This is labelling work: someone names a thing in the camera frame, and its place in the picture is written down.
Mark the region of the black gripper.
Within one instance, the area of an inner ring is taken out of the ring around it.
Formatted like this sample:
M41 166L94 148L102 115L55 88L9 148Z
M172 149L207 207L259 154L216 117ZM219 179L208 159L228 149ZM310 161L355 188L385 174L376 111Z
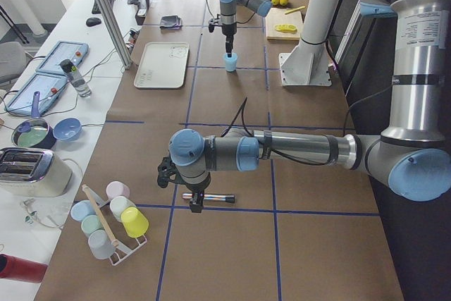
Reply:
M220 27L222 33L225 35L225 50L227 56L232 56L234 34L237 32L236 15L225 16L218 14L215 18L209 20L209 32L212 33L215 27Z
M166 188L169 183L174 183L185 185L193 193L190 198L190 210L192 213L199 213L199 210L203 210L204 193L202 192L208 188L210 182L211 174L209 172L203 172L194 178L188 178L183 175L169 156L165 156L158 166L157 184L160 188Z

